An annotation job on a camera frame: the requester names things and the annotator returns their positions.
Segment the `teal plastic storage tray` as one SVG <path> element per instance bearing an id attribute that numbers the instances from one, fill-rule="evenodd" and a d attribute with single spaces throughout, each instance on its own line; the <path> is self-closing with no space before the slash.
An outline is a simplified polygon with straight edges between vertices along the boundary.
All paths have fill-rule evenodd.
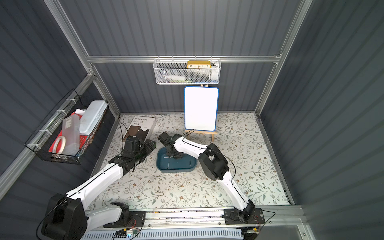
<path id="1" fill-rule="evenodd" d="M 174 159 L 166 155 L 167 149 L 161 148 L 157 154 L 156 166 L 162 173 L 191 172 L 197 166 L 198 160 L 184 154 L 180 159 Z"/>

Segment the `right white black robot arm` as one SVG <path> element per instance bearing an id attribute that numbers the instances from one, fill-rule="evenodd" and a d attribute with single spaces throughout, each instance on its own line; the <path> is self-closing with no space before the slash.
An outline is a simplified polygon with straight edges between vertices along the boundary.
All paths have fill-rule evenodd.
<path id="1" fill-rule="evenodd" d="M 170 157 L 178 159 L 187 154 L 199 160 L 206 176 L 217 181 L 230 197 L 234 208 L 239 211 L 238 220 L 241 223 L 249 221 L 256 208 L 255 204 L 241 191 L 230 172 L 230 160 L 215 144 L 202 145 L 180 134 L 170 136 L 166 132 L 161 133 L 158 140 L 166 147 L 167 155 Z"/>

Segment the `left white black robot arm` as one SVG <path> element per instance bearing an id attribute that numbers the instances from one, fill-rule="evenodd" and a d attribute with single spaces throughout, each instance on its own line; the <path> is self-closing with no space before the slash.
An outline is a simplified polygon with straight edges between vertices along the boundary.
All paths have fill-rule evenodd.
<path id="1" fill-rule="evenodd" d="M 55 194 L 48 203 L 46 215 L 39 223 L 36 236 L 53 240 L 79 240 L 98 227 L 126 227 L 131 222 L 129 206 L 113 202 L 107 207 L 88 210 L 92 201 L 112 183 L 142 163 L 156 142 L 130 136 L 122 152 L 113 157 L 97 174 L 66 194 Z"/>

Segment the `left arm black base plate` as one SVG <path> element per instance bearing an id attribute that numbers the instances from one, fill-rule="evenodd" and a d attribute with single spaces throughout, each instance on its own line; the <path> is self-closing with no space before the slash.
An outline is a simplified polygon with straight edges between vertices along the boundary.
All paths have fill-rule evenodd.
<path id="1" fill-rule="evenodd" d="M 103 225 L 104 228 L 141 228 L 146 218 L 145 211 L 133 211 L 122 213 L 119 220 Z"/>

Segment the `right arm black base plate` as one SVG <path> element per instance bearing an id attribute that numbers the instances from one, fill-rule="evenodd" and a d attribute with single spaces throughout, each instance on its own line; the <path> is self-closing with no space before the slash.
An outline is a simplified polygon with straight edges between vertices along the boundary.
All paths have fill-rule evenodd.
<path id="1" fill-rule="evenodd" d="M 226 225 L 261 225 L 266 222 L 261 208 L 254 208 L 250 214 L 236 208 L 224 209 L 222 218 L 225 220 Z"/>

